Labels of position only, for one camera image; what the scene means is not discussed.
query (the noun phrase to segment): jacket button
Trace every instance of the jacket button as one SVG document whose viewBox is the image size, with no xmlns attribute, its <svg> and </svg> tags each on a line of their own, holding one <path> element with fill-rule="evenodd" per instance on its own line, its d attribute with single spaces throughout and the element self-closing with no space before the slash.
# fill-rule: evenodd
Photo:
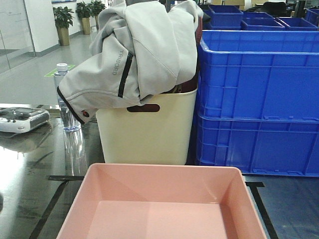
<svg viewBox="0 0 319 239">
<path fill-rule="evenodd" d="M 90 117 L 89 113 L 87 113 L 86 111 L 82 111 L 82 113 L 84 117 L 87 117 L 87 118 Z"/>
</svg>

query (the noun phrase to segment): bottle cap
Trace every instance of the bottle cap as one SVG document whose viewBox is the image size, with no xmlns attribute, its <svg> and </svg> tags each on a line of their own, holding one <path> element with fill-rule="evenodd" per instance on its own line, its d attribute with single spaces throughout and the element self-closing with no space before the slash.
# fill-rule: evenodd
<svg viewBox="0 0 319 239">
<path fill-rule="evenodd" d="M 58 71 L 67 71 L 68 70 L 68 64 L 66 64 L 66 63 L 56 64 L 56 69 Z"/>
</svg>

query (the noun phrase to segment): white electronic device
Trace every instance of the white electronic device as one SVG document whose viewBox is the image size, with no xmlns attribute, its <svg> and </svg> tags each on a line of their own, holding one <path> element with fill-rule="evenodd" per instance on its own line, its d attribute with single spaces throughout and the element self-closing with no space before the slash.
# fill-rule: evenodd
<svg viewBox="0 0 319 239">
<path fill-rule="evenodd" d="M 25 133 L 48 122 L 49 119 L 49 112 L 43 109 L 6 108 L 0 111 L 0 131 Z"/>
</svg>

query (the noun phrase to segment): potted plant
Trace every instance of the potted plant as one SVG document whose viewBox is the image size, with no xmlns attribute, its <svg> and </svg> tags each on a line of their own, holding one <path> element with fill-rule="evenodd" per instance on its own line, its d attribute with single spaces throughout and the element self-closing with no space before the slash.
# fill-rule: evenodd
<svg viewBox="0 0 319 239">
<path fill-rule="evenodd" d="M 54 7 L 53 14 L 56 30 L 58 32 L 59 42 L 61 46 L 70 45 L 69 26 L 73 26 L 72 14 L 74 11 L 66 7 Z"/>
<path fill-rule="evenodd" d="M 76 4 L 75 11 L 78 14 L 78 17 L 81 19 L 83 34 L 90 35 L 91 34 L 90 17 L 93 16 L 93 14 L 89 5 L 83 1 L 78 2 Z"/>
<path fill-rule="evenodd" d="M 91 0 L 91 3 L 88 5 L 92 11 L 92 15 L 95 17 L 96 28 L 99 29 L 98 15 L 105 9 L 105 4 L 98 0 Z"/>
</svg>

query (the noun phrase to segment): glass door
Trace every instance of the glass door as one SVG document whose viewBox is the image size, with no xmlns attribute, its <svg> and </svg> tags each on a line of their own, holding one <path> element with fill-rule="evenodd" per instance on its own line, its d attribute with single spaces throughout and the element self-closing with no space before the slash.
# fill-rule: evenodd
<svg viewBox="0 0 319 239">
<path fill-rule="evenodd" d="M 9 70 L 9 61 L 6 56 L 6 51 L 3 43 L 3 38 L 0 30 L 0 73 Z"/>
<path fill-rule="evenodd" d="M 9 68 L 35 56 L 24 0 L 1 0 L 0 31 Z"/>
</svg>

